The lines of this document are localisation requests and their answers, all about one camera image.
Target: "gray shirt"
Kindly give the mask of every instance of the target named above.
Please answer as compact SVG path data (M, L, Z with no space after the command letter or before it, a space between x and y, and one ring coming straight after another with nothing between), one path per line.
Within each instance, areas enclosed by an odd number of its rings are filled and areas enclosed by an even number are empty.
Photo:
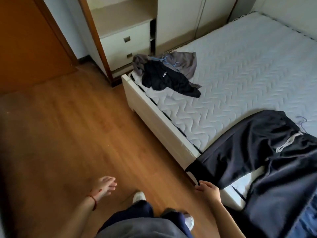
M135 218L117 222L97 234L96 238L186 238L177 226L167 219Z

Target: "wooden door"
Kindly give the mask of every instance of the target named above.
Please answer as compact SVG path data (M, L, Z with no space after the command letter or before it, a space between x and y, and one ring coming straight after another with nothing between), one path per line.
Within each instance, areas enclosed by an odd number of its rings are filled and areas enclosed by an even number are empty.
M195 38L204 0L158 0L156 54Z
M76 69L34 0L0 0L0 92Z
M226 24L236 0L206 0L201 14L196 38Z

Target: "floor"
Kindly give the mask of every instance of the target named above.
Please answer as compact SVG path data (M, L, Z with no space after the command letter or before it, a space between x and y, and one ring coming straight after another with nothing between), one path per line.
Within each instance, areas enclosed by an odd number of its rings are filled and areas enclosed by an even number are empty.
M218 237L193 183L91 63L78 71L0 98L1 168L18 237L52 237L98 177L117 178L82 237L127 208L142 190L157 215L188 211L195 237Z

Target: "person's left hand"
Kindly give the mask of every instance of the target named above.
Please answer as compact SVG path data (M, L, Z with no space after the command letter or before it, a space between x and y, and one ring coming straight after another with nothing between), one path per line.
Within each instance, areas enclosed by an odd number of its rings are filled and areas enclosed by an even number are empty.
M90 195L95 198L98 202L104 196L109 196L112 190L116 189L117 183L115 183L116 178L111 176L104 176L98 179L95 187L90 191Z

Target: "square drawer handle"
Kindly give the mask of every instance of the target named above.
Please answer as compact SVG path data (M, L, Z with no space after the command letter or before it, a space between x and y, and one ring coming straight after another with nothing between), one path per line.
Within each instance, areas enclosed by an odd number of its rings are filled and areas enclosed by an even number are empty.
M125 37L123 40L124 40L124 42L128 42L131 40L131 38L130 38L130 36L128 36L128 37Z

